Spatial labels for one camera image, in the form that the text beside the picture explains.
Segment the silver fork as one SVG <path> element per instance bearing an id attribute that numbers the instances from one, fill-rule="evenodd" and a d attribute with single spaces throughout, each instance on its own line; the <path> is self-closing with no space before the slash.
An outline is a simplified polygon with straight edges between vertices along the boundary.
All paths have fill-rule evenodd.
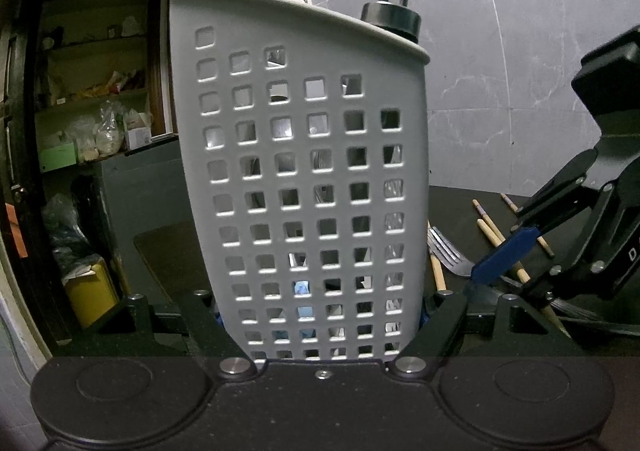
<path id="1" fill-rule="evenodd" d="M 454 275 L 460 275 L 463 278 L 469 278 L 472 275 L 473 261 L 460 253 L 436 227 L 427 228 L 427 245 Z"/>

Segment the black handled peeler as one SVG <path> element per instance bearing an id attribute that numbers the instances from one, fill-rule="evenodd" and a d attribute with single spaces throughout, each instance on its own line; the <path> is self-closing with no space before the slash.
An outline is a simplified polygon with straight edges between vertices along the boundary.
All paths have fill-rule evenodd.
<path id="1" fill-rule="evenodd" d="M 360 20 L 414 42 L 419 41 L 422 18 L 409 0 L 376 0 L 363 5 Z"/>

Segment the grey perforated utensil basket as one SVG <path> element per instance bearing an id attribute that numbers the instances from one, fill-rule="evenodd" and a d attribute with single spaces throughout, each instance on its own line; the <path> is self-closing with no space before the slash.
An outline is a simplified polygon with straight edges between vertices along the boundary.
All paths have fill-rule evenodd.
<path id="1" fill-rule="evenodd" d="M 427 267 L 414 42 L 293 0 L 168 0 L 186 189 L 224 328 L 253 359 L 394 359 Z"/>

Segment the dark grey cabinet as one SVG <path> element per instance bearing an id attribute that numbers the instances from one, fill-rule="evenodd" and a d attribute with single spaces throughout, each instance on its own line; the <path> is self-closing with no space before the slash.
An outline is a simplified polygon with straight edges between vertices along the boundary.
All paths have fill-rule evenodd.
<path id="1" fill-rule="evenodd" d="M 192 218 L 178 137 L 171 134 L 96 164 L 100 197 L 126 289 L 166 304 L 134 238 Z"/>

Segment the yellow jerry can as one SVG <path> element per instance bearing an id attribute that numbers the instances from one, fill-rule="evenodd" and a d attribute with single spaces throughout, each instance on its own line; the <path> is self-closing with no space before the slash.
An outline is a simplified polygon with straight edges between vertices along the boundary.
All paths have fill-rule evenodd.
<path id="1" fill-rule="evenodd" d="M 118 303 L 106 263 L 99 255 L 77 261 L 62 284 L 83 329 L 90 327 Z"/>

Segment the white box on shelf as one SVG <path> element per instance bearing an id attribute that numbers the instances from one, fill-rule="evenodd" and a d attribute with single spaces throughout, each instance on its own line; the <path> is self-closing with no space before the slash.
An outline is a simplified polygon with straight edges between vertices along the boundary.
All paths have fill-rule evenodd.
<path id="1" fill-rule="evenodd" d="M 122 119 L 125 126 L 126 145 L 129 151 L 143 148 L 151 143 L 151 117 L 133 108 Z"/>

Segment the green box on shelf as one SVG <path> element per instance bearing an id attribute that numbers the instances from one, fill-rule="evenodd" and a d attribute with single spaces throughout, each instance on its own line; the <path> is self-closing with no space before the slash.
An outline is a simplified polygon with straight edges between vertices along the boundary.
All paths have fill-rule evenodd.
<path id="1" fill-rule="evenodd" d="M 49 172 L 77 164 L 77 150 L 74 142 L 66 142 L 52 148 L 44 148 L 38 153 L 41 172 Z"/>

